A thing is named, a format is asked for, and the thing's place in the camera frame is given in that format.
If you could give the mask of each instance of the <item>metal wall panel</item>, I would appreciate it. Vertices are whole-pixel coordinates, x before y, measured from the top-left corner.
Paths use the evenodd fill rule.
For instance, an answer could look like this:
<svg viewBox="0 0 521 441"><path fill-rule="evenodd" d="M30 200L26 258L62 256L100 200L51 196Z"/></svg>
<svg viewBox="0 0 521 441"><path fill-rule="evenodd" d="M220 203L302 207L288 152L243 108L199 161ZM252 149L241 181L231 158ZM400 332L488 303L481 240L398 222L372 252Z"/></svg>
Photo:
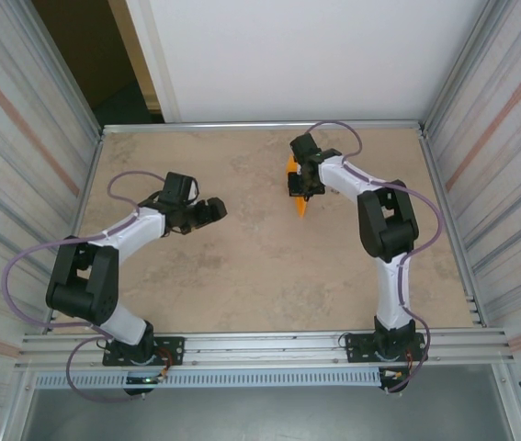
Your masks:
<svg viewBox="0 0 521 441"><path fill-rule="evenodd" d="M7 260L70 233L99 134L28 2L0 1L0 277ZM55 254L12 272L20 308L42 319ZM26 326L0 291L0 415Z"/></svg>
<svg viewBox="0 0 521 441"><path fill-rule="evenodd" d="M426 127L485 320L505 328L521 370L521 1L509 2Z"/></svg>

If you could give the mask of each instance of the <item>orange object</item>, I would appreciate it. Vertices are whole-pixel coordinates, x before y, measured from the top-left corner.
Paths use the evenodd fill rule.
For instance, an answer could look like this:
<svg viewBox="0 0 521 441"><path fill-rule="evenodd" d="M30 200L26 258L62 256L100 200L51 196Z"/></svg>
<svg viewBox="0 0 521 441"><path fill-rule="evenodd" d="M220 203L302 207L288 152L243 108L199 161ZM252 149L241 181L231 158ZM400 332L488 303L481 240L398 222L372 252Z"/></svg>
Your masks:
<svg viewBox="0 0 521 441"><path fill-rule="evenodd" d="M289 160L287 161L287 178L289 178L289 173L297 173L297 162L293 155L289 156ZM305 216L305 210L307 209L307 201L305 198L301 196L295 197L295 205L297 205L299 217L302 218Z"/></svg>

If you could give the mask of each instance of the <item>vented panel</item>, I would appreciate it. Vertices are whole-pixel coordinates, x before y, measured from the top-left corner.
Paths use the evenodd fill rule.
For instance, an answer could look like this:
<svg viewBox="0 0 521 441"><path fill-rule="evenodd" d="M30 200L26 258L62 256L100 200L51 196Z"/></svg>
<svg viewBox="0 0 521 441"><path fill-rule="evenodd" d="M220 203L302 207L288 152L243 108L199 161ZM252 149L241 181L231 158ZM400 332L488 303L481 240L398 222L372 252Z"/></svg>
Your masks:
<svg viewBox="0 0 521 441"><path fill-rule="evenodd" d="M128 372L76 372L72 378L79 389L143 388L128 385ZM209 369L170 371L157 388L253 388L278 386L380 386L376 367L303 369ZM38 375L36 389L66 389L63 372Z"/></svg>

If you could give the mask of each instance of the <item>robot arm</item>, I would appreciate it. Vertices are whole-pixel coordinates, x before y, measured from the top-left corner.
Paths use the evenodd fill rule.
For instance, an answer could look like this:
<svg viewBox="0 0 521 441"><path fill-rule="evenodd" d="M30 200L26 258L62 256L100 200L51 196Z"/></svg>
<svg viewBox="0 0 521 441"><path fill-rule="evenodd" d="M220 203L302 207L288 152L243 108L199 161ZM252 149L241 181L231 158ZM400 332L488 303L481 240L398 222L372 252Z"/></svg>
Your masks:
<svg viewBox="0 0 521 441"><path fill-rule="evenodd" d="M111 335L122 357L142 363L152 356L153 327L119 301L119 266L145 244L170 232L189 234L227 215L219 198L197 202L198 184L190 176L168 173L164 187L142 203L138 215L101 232L102 239L61 246L56 256L46 303L79 317ZM116 227L133 223L121 231ZM90 268L86 277L80 271Z"/></svg>
<svg viewBox="0 0 521 441"><path fill-rule="evenodd" d="M419 235L409 196L376 184L380 182L351 164L344 164L335 149L322 151L307 133L290 144L297 172L289 173L289 194L308 200L337 190L357 205L360 241L375 258L379 277L379 306L375 317L374 346L381 359L404 354L417 339L409 308L409 260L403 263L402 296L399 297L399 264L413 250ZM346 170L350 167L356 173ZM393 184L404 187L401 181Z"/></svg>
<svg viewBox="0 0 521 441"><path fill-rule="evenodd" d="M354 168L361 175L366 176L370 179L370 181L377 181L373 176L370 176L363 172L362 170L354 167L352 164L348 166ZM355 204L358 204L358 201L361 200L361 196L365 194L365 192L370 192L370 194L376 194L377 191L382 190L386 193L386 189L380 186L376 186L370 184L367 181L363 181L357 178L355 175L352 175L345 170L342 165L342 156L336 155L329 159L323 161L323 163L319 164L319 177L322 183L326 187L331 187L340 192L340 194L346 196ZM380 212L380 208L376 207L379 205L375 200L375 207L373 214L377 214L377 210ZM362 215L362 219L367 217L366 213ZM413 239L417 237L417 224L414 224L415 232L413 233ZM361 239L366 240L367 237L371 234L369 232L363 232L360 230ZM413 250L413 240L411 240L411 250ZM377 320L382 324L386 329L399 329L403 326L407 325L409 321L412 319L402 308L399 302L399 262L401 259L407 254L407 251L402 253L398 253L394 255L389 255L385 260L380 254L382 252L368 252L370 255L377 257L375 259L379 277L379 307L377 309ZM409 308L409 261L403 264L403 276L402 276L402 293L403 300L405 302L405 306Z"/></svg>

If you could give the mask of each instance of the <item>marble-pattern surface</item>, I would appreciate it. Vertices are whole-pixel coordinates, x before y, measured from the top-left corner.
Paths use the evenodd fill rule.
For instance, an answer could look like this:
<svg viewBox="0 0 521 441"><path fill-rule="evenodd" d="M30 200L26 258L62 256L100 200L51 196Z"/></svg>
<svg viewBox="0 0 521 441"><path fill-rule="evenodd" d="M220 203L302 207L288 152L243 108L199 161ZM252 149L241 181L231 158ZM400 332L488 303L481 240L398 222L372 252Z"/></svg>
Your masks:
<svg viewBox="0 0 521 441"><path fill-rule="evenodd" d="M149 243L120 269L120 297L157 332L252 332L370 329L377 273L357 231L357 209L328 191L300 219L287 193L289 142L300 132L219 131L109 134L96 170L82 233L98 232L129 213L106 196L126 170L194 176L203 198L220 197L228 216L188 236ZM371 175L400 178L435 200L413 130L362 130L353 162ZM347 153L344 130L319 130L322 148ZM142 200L159 188L126 176L114 190ZM436 228L433 213L413 202L420 240ZM433 327L471 326L447 236L411 265L413 310Z"/></svg>

